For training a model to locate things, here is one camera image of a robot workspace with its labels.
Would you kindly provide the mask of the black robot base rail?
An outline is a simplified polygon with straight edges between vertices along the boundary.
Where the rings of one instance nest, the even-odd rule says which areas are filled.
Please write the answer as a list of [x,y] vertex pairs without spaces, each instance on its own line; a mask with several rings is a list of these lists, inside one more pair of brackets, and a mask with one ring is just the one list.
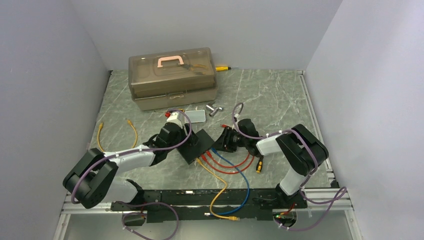
[[277,199],[275,188],[227,189],[213,200],[219,189],[194,190],[144,190],[142,197],[130,203],[114,201],[113,212],[144,213],[147,223],[175,220],[213,220],[210,206],[218,215],[236,216],[240,219],[271,221],[281,212],[295,212],[308,207],[299,194],[288,202]]

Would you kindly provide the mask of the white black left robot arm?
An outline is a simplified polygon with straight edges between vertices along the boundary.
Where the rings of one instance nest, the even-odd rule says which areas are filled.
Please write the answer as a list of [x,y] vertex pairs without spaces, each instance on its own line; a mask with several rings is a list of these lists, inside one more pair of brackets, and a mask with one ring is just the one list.
[[70,192],[72,204],[93,208],[107,196],[117,174],[161,163],[170,151],[189,141],[192,134],[190,122],[182,126],[168,122],[160,133],[137,147],[115,152],[91,148],[65,176],[62,185]]

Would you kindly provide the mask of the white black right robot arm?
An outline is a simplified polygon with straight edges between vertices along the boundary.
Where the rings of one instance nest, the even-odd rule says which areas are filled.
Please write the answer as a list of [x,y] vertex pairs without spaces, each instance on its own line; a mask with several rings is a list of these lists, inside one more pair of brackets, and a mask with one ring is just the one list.
[[236,122],[234,127],[226,126],[212,148],[233,153],[245,148],[254,157],[282,153],[289,163],[289,170],[277,184],[276,203],[289,207],[317,168],[329,158],[329,151],[303,124],[270,136],[260,136],[249,118]]

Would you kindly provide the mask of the small white switch box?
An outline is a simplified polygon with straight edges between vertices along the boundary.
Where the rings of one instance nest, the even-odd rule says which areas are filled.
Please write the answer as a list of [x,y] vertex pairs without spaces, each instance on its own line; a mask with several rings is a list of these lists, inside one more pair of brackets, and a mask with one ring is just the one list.
[[185,111],[185,122],[188,123],[189,120],[190,122],[193,123],[204,123],[206,121],[206,112],[205,110],[188,110]]

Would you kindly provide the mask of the black network switch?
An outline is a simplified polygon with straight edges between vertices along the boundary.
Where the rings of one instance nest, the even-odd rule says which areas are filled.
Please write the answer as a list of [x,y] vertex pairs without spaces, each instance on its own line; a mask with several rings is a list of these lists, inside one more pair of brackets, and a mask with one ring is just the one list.
[[190,165],[196,161],[196,158],[208,151],[214,143],[215,141],[211,136],[204,129],[201,129],[198,132],[191,131],[188,140],[176,149],[185,162]]

